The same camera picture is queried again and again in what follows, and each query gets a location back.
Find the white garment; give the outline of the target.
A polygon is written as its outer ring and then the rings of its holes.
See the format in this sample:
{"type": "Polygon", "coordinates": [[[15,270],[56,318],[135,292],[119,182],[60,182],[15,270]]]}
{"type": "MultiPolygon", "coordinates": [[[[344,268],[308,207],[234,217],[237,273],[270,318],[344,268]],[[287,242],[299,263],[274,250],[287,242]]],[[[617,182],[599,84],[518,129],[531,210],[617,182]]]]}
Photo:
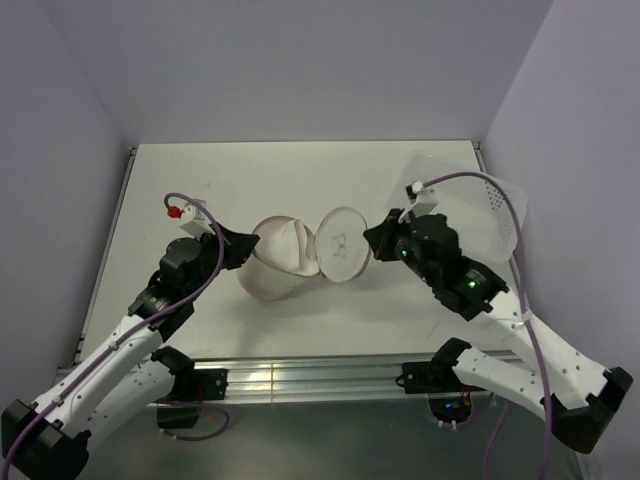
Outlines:
{"type": "Polygon", "coordinates": [[[267,219],[257,230],[256,255],[289,273],[310,277],[319,273],[314,238],[299,219],[267,219]]]}

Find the white mesh laundry bag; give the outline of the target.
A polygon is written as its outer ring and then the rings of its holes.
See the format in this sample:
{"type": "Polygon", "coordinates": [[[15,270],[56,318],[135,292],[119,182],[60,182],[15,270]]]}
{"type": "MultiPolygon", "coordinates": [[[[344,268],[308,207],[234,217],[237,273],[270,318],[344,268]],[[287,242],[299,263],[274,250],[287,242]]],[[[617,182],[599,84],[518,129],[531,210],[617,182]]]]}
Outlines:
{"type": "Polygon", "coordinates": [[[351,207],[330,211],[316,230],[301,219],[272,216],[254,228],[259,241],[237,278],[260,301],[276,301],[317,278],[345,283],[359,277],[371,259],[365,217],[351,207]]]}

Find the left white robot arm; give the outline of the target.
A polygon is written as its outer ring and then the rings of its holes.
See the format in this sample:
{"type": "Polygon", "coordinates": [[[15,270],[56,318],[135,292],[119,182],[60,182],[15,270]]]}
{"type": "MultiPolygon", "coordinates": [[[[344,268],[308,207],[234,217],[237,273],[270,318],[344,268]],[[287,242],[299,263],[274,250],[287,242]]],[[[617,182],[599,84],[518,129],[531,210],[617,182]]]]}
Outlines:
{"type": "Polygon", "coordinates": [[[148,404],[202,399],[206,380],[167,341],[213,279],[241,267],[258,241],[220,227],[170,242],[108,338],[51,389],[4,410],[3,467],[29,479],[75,479],[91,451],[148,404]]]}

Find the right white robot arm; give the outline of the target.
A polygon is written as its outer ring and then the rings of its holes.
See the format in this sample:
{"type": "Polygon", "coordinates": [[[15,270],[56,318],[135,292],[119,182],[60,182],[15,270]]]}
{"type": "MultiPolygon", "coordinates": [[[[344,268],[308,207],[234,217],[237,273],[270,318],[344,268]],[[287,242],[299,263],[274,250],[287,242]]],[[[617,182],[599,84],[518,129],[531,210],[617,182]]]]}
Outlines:
{"type": "Polygon", "coordinates": [[[363,234],[375,259],[400,261],[447,310],[498,340],[521,361],[499,360],[451,338],[426,362],[406,362],[398,378],[408,394],[463,390],[496,393],[543,419],[566,447],[591,453],[633,378],[573,348],[520,306],[518,295],[487,265],[462,253],[442,214],[410,216],[398,209],[363,234]]]}

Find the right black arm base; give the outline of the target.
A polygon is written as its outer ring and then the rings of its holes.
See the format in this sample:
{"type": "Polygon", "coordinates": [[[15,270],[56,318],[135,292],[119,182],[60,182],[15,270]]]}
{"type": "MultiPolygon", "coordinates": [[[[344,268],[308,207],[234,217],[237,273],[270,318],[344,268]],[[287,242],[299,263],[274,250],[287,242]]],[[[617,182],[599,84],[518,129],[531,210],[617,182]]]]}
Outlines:
{"type": "Polygon", "coordinates": [[[463,384],[454,375],[453,367],[458,365],[461,354],[470,348],[470,343],[452,338],[430,360],[404,362],[400,375],[395,378],[395,384],[406,395],[448,394],[447,398],[429,401],[431,415],[439,428],[447,426],[455,431],[475,422],[495,405],[494,395],[490,394],[483,405],[474,406],[472,394],[481,389],[463,384]]]}

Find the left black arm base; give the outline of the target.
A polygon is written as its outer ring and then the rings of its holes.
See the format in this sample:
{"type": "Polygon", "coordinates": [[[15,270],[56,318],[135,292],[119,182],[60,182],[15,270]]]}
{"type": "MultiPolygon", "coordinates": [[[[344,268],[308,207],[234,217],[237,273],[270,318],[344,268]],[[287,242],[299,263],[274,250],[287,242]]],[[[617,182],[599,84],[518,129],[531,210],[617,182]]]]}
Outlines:
{"type": "Polygon", "coordinates": [[[175,377],[171,392],[156,402],[156,423],[161,435],[173,440],[197,442],[215,438],[224,433],[231,422],[229,413],[211,401],[223,400],[227,387],[228,370],[191,369],[175,377]],[[201,418],[211,419],[211,413],[224,417],[224,423],[214,432],[186,436],[179,429],[191,429],[201,418]]]}

